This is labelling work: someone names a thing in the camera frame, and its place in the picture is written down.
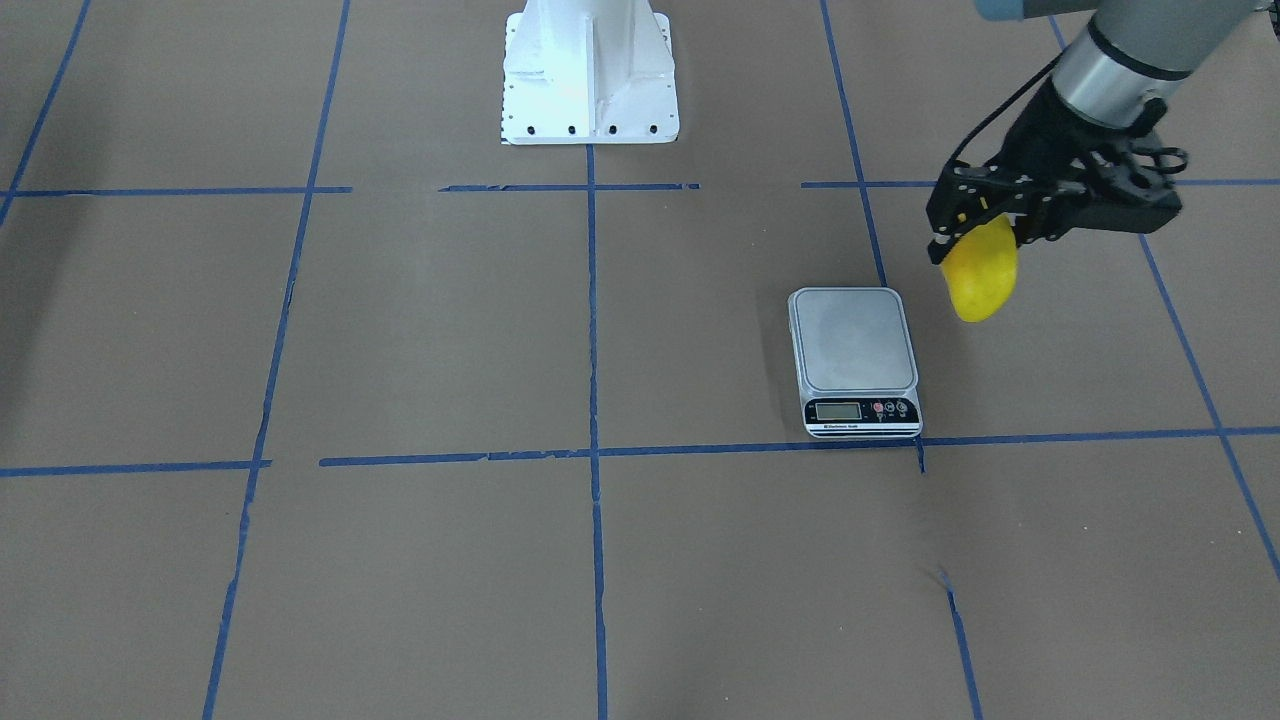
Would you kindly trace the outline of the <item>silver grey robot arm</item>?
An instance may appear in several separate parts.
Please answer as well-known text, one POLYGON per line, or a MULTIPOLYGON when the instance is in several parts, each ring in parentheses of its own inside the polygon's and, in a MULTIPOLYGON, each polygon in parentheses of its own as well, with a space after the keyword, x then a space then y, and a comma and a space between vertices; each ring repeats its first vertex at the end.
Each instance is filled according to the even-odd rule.
POLYGON ((1088 10, 1085 28, 1016 92, 1027 105, 997 152, 954 152, 925 205, 940 265, 1005 217, 1015 245, 1076 228, 1148 234, 1181 211, 1187 154, 1160 141, 1172 95, 1257 10, 1254 1, 992 1, 992 20, 1088 10))

